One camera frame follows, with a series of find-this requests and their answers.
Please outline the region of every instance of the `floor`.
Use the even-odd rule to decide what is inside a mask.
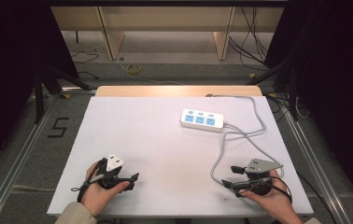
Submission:
[[[263,73],[257,68],[264,68],[250,59],[243,59],[249,67],[243,66],[240,54],[230,46],[226,60],[219,61],[210,33],[130,32],[123,40],[116,61],[107,58],[100,33],[79,32],[79,43],[76,43],[75,32],[63,32],[63,35],[71,55],[77,54],[73,60],[81,72],[81,80],[91,86],[164,85],[170,82],[188,85],[242,85],[250,80],[250,76]],[[239,44],[245,36],[243,33],[232,34]],[[272,34],[259,34],[259,37],[268,48]],[[247,41],[245,48],[261,57],[252,38]],[[141,73],[136,76],[126,74],[121,67],[129,64],[140,64]],[[271,91],[273,81],[270,78],[262,82],[261,90]],[[0,189],[11,183],[9,188],[5,188],[8,190],[6,196],[0,196],[0,223],[54,223],[56,220],[56,217],[46,214],[47,208],[78,133],[87,103],[93,96],[93,91],[79,91],[76,86],[64,80],[60,80],[60,83],[68,91],[62,97],[45,94],[47,114],[43,122],[34,125],[35,98],[30,98],[25,108],[21,109],[19,121],[10,133],[5,148],[0,151]],[[324,197],[338,223],[353,223],[353,186],[337,159],[332,156],[315,120],[310,116],[305,118],[305,108],[300,109],[299,121],[295,122],[286,108],[279,107],[272,100],[269,100],[269,105],[275,111],[275,120],[296,170],[313,185],[320,197]],[[59,123],[67,127],[67,130],[63,138],[49,138],[49,135],[59,133],[52,129],[57,118],[68,118]],[[315,211],[310,217],[316,217],[322,223],[333,223],[330,212],[316,191],[303,179],[301,181]],[[273,220],[270,217],[254,217],[249,221],[271,223]],[[173,219],[124,219],[122,222],[175,223]],[[191,223],[246,223],[246,220],[194,219]]]

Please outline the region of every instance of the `table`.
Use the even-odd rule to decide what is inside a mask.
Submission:
[[[131,91],[135,88],[102,87],[98,95],[92,97],[48,214],[58,216],[68,203],[76,200],[77,193],[70,189],[80,186],[87,167],[102,156],[106,157],[111,150],[125,160],[120,175],[129,176],[139,172],[140,177],[134,190],[118,195],[102,216],[264,216],[263,211],[252,211],[233,193],[211,179],[209,170],[219,154],[222,134],[187,129],[178,122],[182,108],[186,106],[219,112],[231,124],[244,129],[256,129],[258,122],[255,121],[249,100],[197,97],[227,92],[242,95],[244,90],[255,95],[258,112],[267,126],[267,131],[253,137],[253,140],[263,148],[271,148],[271,154],[284,164],[283,179],[292,191],[296,212],[301,215],[313,213],[269,105],[265,97],[256,96],[260,93],[258,87],[146,86]],[[161,97],[137,97],[140,94]],[[240,175],[232,174],[230,166],[247,165],[252,158],[265,160],[247,141],[228,140],[224,158],[214,174],[232,182],[241,180]]]

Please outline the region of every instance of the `person's left hand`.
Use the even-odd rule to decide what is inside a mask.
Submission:
[[[89,177],[92,169],[94,169],[96,163],[94,163],[86,174],[86,179]],[[89,209],[94,217],[98,216],[109,203],[109,201],[118,193],[122,192],[125,188],[130,185],[129,181],[119,183],[113,189],[103,189],[98,183],[92,183],[83,194],[81,203]]]

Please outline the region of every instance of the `human hand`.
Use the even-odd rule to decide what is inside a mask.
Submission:
[[[279,175],[276,170],[271,170],[270,176],[278,177]],[[286,191],[287,187],[279,179],[272,178],[273,185]],[[299,219],[298,215],[293,210],[292,204],[289,198],[276,189],[270,190],[266,195],[258,195],[250,190],[240,190],[240,194],[255,203],[258,203],[269,216],[277,219],[283,224],[299,224],[302,221]]]
[[[90,173],[92,172],[92,169],[94,169],[95,165],[97,164],[94,163],[88,170],[86,174],[86,179],[89,178]],[[98,216],[106,207],[108,202],[118,193],[122,192],[125,188],[127,188],[130,185],[129,181],[124,181],[119,183],[117,186],[115,186],[112,189],[103,189],[98,183],[92,183],[90,186],[87,188],[86,192],[83,194],[83,197],[81,199],[81,203],[89,209],[90,213],[92,213],[93,217]]]

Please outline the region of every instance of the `white tabletop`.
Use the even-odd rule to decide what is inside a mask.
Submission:
[[[265,97],[253,97],[267,126],[252,140],[284,164],[282,179],[289,185],[293,207],[300,215],[313,210],[296,175],[288,151]],[[259,129],[253,105],[233,97],[92,97],[81,123],[48,214],[58,216],[71,202],[86,170],[112,152],[124,160],[120,177],[139,173],[134,190],[117,195],[104,210],[112,217],[256,217],[233,193],[216,183],[210,169],[216,161],[221,133],[182,127],[185,108],[224,115],[225,121],[245,132]],[[269,161],[247,139],[229,137],[215,177],[246,180],[233,174],[232,165],[247,166],[253,158]],[[247,202],[259,208],[255,203]]]

